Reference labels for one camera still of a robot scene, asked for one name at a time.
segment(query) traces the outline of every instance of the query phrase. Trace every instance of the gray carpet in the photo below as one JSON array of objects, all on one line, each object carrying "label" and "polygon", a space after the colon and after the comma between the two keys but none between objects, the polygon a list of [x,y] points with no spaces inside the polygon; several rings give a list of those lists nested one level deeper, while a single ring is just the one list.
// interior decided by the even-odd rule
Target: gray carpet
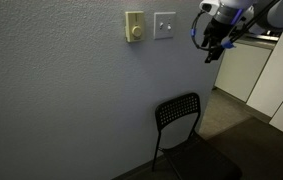
[{"label": "gray carpet", "polygon": [[216,89],[211,92],[199,134],[208,139],[252,116],[244,111],[245,103]]},{"label": "gray carpet", "polygon": [[[251,118],[208,141],[240,166],[244,180],[283,177],[283,133],[269,124]],[[154,173],[149,164],[122,179],[175,180],[177,177],[169,164],[162,160]]]}]

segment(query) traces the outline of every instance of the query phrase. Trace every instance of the chair backrest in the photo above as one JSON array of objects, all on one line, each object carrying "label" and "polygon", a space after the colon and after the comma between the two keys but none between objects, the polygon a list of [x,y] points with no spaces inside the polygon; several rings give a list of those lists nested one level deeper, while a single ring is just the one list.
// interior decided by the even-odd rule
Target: chair backrest
[{"label": "chair backrest", "polygon": [[198,116],[193,124],[190,135],[194,131],[201,114],[198,94],[188,93],[160,104],[155,111],[159,133],[161,134],[161,130],[176,119],[192,113],[198,113]]}]

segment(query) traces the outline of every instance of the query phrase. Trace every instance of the wall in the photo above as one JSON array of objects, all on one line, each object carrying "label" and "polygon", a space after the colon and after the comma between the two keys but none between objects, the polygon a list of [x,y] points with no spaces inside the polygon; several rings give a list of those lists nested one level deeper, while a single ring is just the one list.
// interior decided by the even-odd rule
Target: wall
[{"label": "wall", "polygon": [[283,34],[274,48],[247,105],[272,117],[283,102]]},{"label": "wall", "polygon": [[[151,160],[155,106],[196,91],[204,110],[216,77],[189,37],[198,4],[0,0],[0,179],[110,179]],[[145,11],[145,41],[125,42],[126,10]],[[153,40],[155,11],[177,12],[173,39]]]}]

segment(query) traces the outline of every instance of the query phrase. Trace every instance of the switch plate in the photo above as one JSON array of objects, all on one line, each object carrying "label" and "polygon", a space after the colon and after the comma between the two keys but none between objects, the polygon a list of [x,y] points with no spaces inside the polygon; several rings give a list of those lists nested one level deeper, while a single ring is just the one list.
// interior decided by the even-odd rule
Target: switch plate
[{"label": "switch plate", "polygon": [[127,42],[144,40],[144,13],[143,11],[125,12],[125,34]]},{"label": "switch plate", "polygon": [[176,12],[154,13],[154,39],[172,38],[175,32]]}]

